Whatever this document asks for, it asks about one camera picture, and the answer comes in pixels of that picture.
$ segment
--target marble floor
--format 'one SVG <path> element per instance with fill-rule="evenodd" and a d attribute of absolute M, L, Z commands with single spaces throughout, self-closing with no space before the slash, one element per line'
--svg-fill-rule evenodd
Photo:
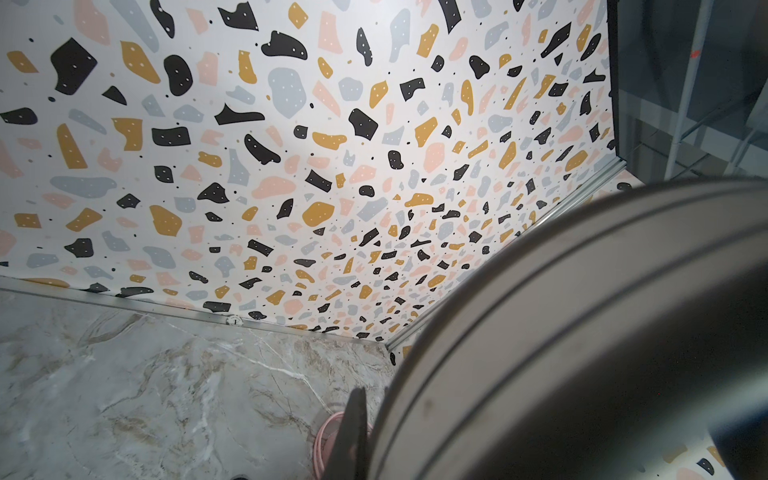
<path fill-rule="evenodd" d="M 312 478 L 384 347 L 0 291 L 0 478 Z"/>

